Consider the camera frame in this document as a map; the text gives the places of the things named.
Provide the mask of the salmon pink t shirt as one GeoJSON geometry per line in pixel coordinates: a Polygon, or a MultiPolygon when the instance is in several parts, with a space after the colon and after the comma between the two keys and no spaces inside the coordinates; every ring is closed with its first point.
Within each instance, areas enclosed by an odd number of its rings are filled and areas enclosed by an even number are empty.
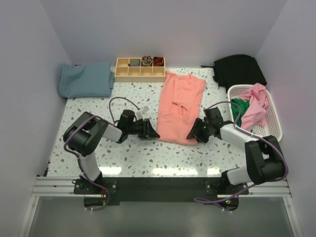
{"type": "Polygon", "coordinates": [[[188,139],[202,101],[206,81],[193,75],[166,72],[158,109],[157,133],[160,140],[195,146],[195,138],[188,139]]]}

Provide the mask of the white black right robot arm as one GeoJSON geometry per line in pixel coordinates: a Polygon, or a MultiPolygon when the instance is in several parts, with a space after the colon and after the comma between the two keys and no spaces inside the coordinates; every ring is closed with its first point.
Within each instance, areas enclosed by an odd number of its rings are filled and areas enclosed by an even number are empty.
{"type": "Polygon", "coordinates": [[[247,183],[260,185],[284,179],[288,174],[278,140],[274,136],[261,137],[252,134],[234,122],[224,121],[218,108],[205,109],[204,119],[197,118],[187,135],[187,139],[196,139],[207,143],[210,136],[225,140],[245,152],[246,165],[222,172],[219,181],[208,190],[217,194],[231,194],[238,188],[247,188],[247,183]]]}

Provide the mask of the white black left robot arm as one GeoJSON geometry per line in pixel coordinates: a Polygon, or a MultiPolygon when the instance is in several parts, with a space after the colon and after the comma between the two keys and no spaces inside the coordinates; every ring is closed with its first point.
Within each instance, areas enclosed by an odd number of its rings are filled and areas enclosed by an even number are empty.
{"type": "Polygon", "coordinates": [[[129,135],[137,135],[141,140],[158,139],[160,135],[152,127],[148,118],[142,113],[123,110],[118,122],[107,120],[84,112],[65,131],[63,135],[64,150],[77,157],[85,188],[92,194],[102,189],[101,171],[97,165],[95,150],[102,138],[117,144],[123,143],[129,135]]]}

